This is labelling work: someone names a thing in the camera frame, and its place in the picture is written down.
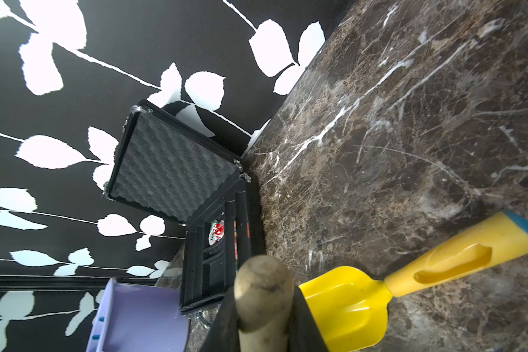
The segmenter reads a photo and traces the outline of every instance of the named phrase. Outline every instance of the dirty wooden handle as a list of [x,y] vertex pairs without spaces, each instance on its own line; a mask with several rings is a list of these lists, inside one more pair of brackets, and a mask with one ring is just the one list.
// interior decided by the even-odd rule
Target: dirty wooden handle
[[284,352],[292,309],[293,277],[281,260],[260,255],[247,260],[235,278],[241,352]]

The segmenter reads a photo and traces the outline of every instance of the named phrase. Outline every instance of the brown marble surface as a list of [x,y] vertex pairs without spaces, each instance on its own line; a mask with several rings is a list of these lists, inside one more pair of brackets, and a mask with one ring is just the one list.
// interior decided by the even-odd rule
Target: brown marble surface
[[[358,0],[249,153],[268,253],[374,278],[528,218],[528,1]],[[528,351],[528,255],[389,304],[367,351]]]

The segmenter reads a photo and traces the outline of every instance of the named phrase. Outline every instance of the yellow plastic shovel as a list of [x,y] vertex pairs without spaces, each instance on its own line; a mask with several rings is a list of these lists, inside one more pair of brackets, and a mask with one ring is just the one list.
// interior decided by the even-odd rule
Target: yellow plastic shovel
[[341,266],[299,286],[330,352],[375,345],[387,330],[387,304],[528,254],[528,220],[500,212],[427,252],[384,281]]

